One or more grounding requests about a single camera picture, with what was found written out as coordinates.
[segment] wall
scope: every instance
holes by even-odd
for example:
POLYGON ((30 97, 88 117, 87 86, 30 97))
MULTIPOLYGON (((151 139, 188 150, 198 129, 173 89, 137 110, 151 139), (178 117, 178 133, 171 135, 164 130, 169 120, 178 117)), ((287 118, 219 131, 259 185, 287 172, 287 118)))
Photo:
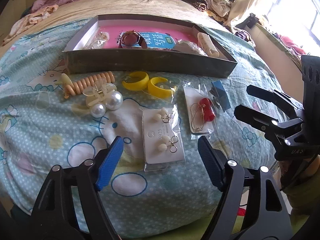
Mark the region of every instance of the wall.
POLYGON ((35 0, 10 0, 0 15, 0 41, 10 32, 11 27, 20 19, 24 10, 35 0))
POLYGON ((9 34, 12 25, 26 9, 26 0, 10 0, 0 15, 0 41, 9 34))
POLYGON ((254 26, 245 28, 256 44, 257 54, 266 62, 278 79, 283 91, 289 96, 302 102, 303 81, 297 66, 287 55, 270 41, 261 30, 254 26))

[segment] watch face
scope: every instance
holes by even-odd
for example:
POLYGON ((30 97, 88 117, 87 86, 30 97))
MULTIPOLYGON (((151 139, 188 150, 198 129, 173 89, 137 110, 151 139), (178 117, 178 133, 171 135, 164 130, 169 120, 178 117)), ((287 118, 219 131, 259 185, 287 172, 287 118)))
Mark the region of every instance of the watch face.
POLYGON ((122 44, 125 46, 133 46, 139 41, 139 35, 134 32, 128 32, 123 34, 122 44))

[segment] metal screw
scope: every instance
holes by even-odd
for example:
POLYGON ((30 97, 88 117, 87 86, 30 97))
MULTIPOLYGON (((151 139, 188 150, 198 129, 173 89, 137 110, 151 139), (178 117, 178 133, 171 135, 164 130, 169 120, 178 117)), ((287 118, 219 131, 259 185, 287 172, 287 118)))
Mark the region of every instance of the metal screw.
POLYGON ((84 165, 85 166, 91 166, 93 164, 93 160, 92 159, 88 159, 84 161, 84 165))
POLYGON ((58 170, 60 170, 60 166, 59 165, 54 165, 52 167, 52 171, 58 171, 58 170))
POLYGON ((237 166, 237 163, 236 163, 236 161, 234 161, 234 160, 229 160, 228 161, 228 164, 229 164, 229 166, 237 166))
POLYGON ((266 166, 261 166, 261 167, 260 167, 260 170, 261 170, 262 172, 264 172, 264 173, 267 173, 267 172, 269 171, 268 167, 266 167, 266 166))

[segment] earring card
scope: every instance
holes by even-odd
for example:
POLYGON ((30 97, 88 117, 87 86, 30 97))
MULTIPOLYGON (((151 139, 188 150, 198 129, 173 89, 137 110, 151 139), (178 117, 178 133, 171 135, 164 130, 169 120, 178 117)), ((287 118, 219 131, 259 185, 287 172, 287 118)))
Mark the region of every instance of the earring card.
POLYGON ((154 116, 156 114, 161 114, 161 109, 143 110, 142 127, 146 166, 148 164, 165 164, 158 167, 166 168, 168 166, 168 163, 170 164, 173 162, 185 160, 180 134, 177 106, 175 105, 173 108, 166 108, 166 110, 168 115, 170 116, 169 123, 164 123, 162 120, 156 121, 154 119, 154 116), (170 138, 172 138, 173 136, 178 137, 179 141, 175 143, 177 149, 172 146, 172 151, 177 150, 175 153, 170 152, 170 143, 167 143, 167 150, 159 151, 158 146, 164 143, 162 141, 162 137, 165 135, 169 136, 170 138))

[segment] window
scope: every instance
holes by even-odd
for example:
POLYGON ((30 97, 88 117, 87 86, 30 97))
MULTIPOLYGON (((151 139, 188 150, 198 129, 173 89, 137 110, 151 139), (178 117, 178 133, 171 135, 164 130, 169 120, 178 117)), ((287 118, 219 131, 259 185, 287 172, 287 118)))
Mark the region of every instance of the window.
POLYGON ((320 56, 320 15, 312 0, 267 0, 263 7, 275 32, 320 56))

